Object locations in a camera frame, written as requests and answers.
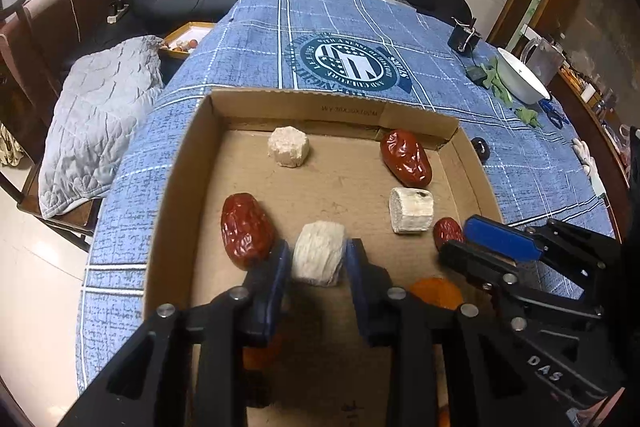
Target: wrinkled red date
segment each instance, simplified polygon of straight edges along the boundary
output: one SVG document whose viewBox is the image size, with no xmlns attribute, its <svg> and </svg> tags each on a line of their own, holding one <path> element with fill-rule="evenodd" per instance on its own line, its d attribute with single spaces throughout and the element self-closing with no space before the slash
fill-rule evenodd
<svg viewBox="0 0 640 427">
<path fill-rule="evenodd" d="M 267 259 L 275 238 L 271 221 L 247 192 L 226 198 L 222 205 L 220 230 L 226 254 L 242 270 Z"/>
<path fill-rule="evenodd" d="M 385 134 L 380 152 L 386 166 L 406 187 L 425 188 L 431 183 L 431 165 L 414 134 L 400 129 Z"/>
<path fill-rule="evenodd" d="M 433 225 L 433 240 L 436 242 L 436 248 L 440 251 L 442 245 L 449 239 L 464 242 L 465 237 L 462 235 L 460 225 L 452 217 L 443 217 L 437 220 Z"/>
</svg>

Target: beige floor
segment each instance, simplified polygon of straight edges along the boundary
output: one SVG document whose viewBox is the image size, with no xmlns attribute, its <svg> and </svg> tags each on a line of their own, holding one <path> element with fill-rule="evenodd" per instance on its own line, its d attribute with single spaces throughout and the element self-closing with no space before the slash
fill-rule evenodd
<svg viewBox="0 0 640 427">
<path fill-rule="evenodd" d="M 0 167 L 22 187 L 28 165 Z M 78 397 L 76 315 L 86 254 L 0 190 L 0 375 L 36 427 Z"/>
</svg>

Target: white bowl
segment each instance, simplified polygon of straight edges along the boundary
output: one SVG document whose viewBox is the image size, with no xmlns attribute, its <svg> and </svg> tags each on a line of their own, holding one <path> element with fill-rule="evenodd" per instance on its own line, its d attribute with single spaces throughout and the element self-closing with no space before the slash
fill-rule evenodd
<svg viewBox="0 0 640 427">
<path fill-rule="evenodd" d="M 498 48 L 497 70 L 504 87 L 522 103 L 533 105 L 543 98 L 551 98 L 533 71 L 502 48 Z"/>
</svg>

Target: blue tablecloth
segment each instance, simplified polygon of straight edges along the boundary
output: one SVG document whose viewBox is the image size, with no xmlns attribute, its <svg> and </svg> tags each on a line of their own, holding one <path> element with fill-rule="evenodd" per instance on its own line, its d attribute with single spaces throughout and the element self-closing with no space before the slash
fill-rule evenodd
<svg viewBox="0 0 640 427">
<path fill-rule="evenodd" d="M 439 20 L 381 0 L 238 1 L 167 85 L 102 205 L 79 307 L 80 390 L 142 320 L 148 249 L 167 176 L 196 106 L 218 86 L 339 91 L 450 114 L 469 137 L 489 143 L 485 172 L 505 222 L 541 225 L 553 216 L 612 235 L 604 202 L 570 147 L 574 129 L 557 130 L 544 114 L 542 129 L 524 125 L 466 78 L 447 46 L 450 32 Z M 494 54 L 481 42 L 474 57 L 485 62 Z M 543 265 L 531 273 L 549 291 L 577 290 Z"/>
</svg>

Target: metal screw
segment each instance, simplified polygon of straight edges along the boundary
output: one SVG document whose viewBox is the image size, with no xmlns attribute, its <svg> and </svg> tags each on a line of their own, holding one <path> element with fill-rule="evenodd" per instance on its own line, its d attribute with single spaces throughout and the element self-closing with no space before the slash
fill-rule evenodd
<svg viewBox="0 0 640 427">
<path fill-rule="evenodd" d="M 522 331 L 527 327 L 527 320 L 522 317 L 513 317 L 511 319 L 511 328 L 513 331 Z"/>
<path fill-rule="evenodd" d="M 518 282 L 518 278 L 513 273 L 506 273 L 502 276 L 502 280 L 507 284 L 515 284 Z"/>
<path fill-rule="evenodd" d="M 171 317 L 171 315 L 175 313 L 175 306 L 169 303 L 160 304 L 156 312 L 158 312 L 158 315 L 165 319 L 167 317 Z"/>
<path fill-rule="evenodd" d="M 400 286 L 391 286 L 391 288 L 386 291 L 386 296 L 391 300 L 401 301 L 406 297 L 406 291 Z"/>
<path fill-rule="evenodd" d="M 478 317 L 478 307 L 473 304 L 465 303 L 460 306 L 460 313 L 465 315 L 465 317 L 469 317 L 470 319 L 474 317 Z"/>
<path fill-rule="evenodd" d="M 241 301 L 249 296 L 249 290 L 244 286 L 234 286 L 229 290 L 229 297 L 234 301 Z"/>
</svg>

